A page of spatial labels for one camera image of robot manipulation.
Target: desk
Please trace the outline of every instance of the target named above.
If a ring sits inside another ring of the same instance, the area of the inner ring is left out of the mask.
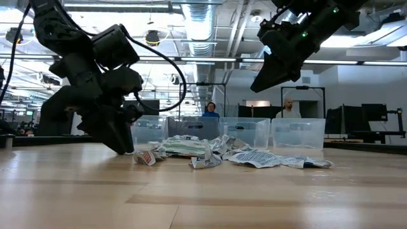
[[[406,228],[407,156],[310,156],[336,168],[148,167],[97,143],[1,150],[1,227]]]

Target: white shirt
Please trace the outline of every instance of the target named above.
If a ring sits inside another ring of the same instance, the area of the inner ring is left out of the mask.
[[[282,110],[283,113],[283,118],[301,118],[301,115],[299,112],[293,111],[293,110]],[[281,111],[277,113],[275,116],[276,118],[281,118]]]

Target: man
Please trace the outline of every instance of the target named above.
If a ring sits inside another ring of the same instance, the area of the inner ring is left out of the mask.
[[[299,112],[293,111],[293,100],[290,98],[284,99],[284,109],[277,113],[276,118],[281,118],[281,112],[283,112],[283,118],[301,118]]]

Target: person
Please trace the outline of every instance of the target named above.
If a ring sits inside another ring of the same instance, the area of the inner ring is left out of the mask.
[[[220,117],[218,113],[215,113],[216,105],[213,102],[209,102],[206,111],[202,117]]]
[[[290,98],[284,99],[284,109],[277,113],[276,118],[281,118],[281,112],[283,112],[283,118],[301,118],[301,114],[293,110],[293,100]]]

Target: trash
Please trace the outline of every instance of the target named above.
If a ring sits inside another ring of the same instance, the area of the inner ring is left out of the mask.
[[[204,168],[211,168],[218,166],[222,163],[222,159],[220,156],[215,155],[212,150],[211,146],[208,142],[208,140],[204,139],[203,140],[205,143],[205,158],[198,158],[198,157],[193,157],[191,158],[191,163],[192,167],[194,169],[204,169]]]
[[[205,156],[205,143],[195,136],[176,135],[164,140],[156,149],[159,152],[177,154],[180,156]]]
[[[156,162],[152,151],[135,152],[133,158],[135,162],[148,166],[152,166]]]
[[[278,165],[285,165],[292,168],[304,169],[310,167],[318,167],[328,169],[333,166],[333,163],[327,160],[316,161],[307,156],[279,156],[274,155],[267,150],[250,150],[235,153],[227,159],[231,162],[249,163],[256,168],[275,167]]]
[[[152,148],[148,151],[137,151],[133,158],[137,163],[152,166],[172,155],[191,157],[190,165],[194,169],[218,166],[222,160],[237,163],[249,163],[256,168],[285,165],[304,169],[311,167],[330,168],[333,163],[327,160],[314,160],[307,156],[280,156],[268,150],[254,149],[244,141],[224,135],[213,140],[200,140],[190,135],[169,137],[162,143],[149,142]]]

